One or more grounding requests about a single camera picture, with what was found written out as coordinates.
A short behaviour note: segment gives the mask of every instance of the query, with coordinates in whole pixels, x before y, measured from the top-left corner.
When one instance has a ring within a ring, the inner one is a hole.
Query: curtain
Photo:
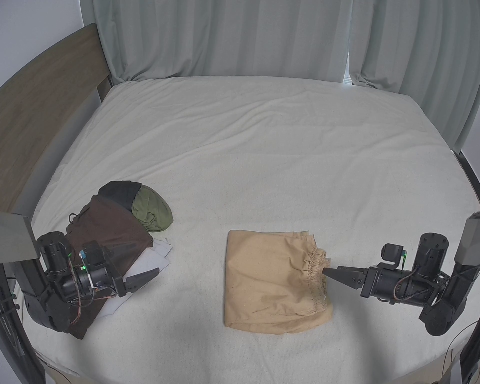
[[[412,97],[459,152],[480,96],[478,0],[354,0],[350,77]]]
[[[93,0],[113,82],[261,75],[342,82],[352,0]]]

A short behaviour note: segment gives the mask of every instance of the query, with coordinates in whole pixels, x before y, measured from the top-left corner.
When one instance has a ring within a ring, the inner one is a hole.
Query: white wall
[[[0,86],[35,56],[82,27],[79,0],[0,0]],[[0,381],[20,383],[1,352]]]
[[[480,180],[480,108],[463,144],[462,153]]]

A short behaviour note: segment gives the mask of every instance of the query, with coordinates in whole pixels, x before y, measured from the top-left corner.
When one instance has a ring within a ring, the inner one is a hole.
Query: brown garment
[[[121,275],[129,270],[145,248],[153,246],[152,236],[131,212],[101,196],[93,196],[90,203],[82,208],[68,225],[66,236],[75,250],[72,260],[74,265],[82,264],[78,252],[83,244],[89,241],[96,240],[105,247],[134,242],[134,248],[112,258]],[[82,308],[80,319],[68,328],[67,333],[77,339],[83,339],[87,328],[93,323],[106,301],[106,299],[95,300],[90,306]],[[76,315],[77,308],[72,307],[71,319]]]
[[[228,233],[225,326],[258,333],[303,332],[326,323],[329,267],[308,232]]]

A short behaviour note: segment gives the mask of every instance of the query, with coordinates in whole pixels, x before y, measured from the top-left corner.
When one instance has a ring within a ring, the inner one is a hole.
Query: green garment
[[[173,223],[168,204],[153,189],[142,185],[132,203],[132,213],[149,232],[164,231]]]

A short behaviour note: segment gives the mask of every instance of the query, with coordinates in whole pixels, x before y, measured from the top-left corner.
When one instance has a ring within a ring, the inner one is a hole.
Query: bed
[[[480,285],[443,336],[419,308],[363,299],[334,281],[333,319],[292,335],[223,325],[230,229],[315,234],[332,265],[367,267],[386,242],[413,262],[420,235],[446,235],[453,267],[480,209],[455,156],[408,96],[273,77],[190,77],[114,86],[36,206],[36,236],[65,231],[110,180],[139,181],[170,205],[171,265],[83,340],[19,311],[52,365],[99,383],[386,383],[439,357],[478,318]]]

